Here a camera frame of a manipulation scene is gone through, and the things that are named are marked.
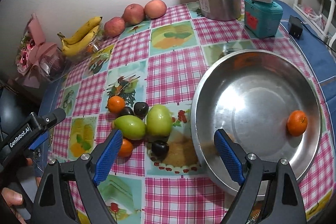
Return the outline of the person's left hand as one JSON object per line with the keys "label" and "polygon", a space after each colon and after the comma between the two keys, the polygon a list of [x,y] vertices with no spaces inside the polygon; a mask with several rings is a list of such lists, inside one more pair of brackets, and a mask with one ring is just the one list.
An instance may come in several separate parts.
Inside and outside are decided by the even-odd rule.
{"label": "person's left hand", "polygon": [[26,224],[23,217],[14,209],[14,206],[19,206],[23,204],[23,196],[20,193],[9,188],[3,188],[1,191],[1,195],[11,211],[17,217],[18,221],[22,224]]}

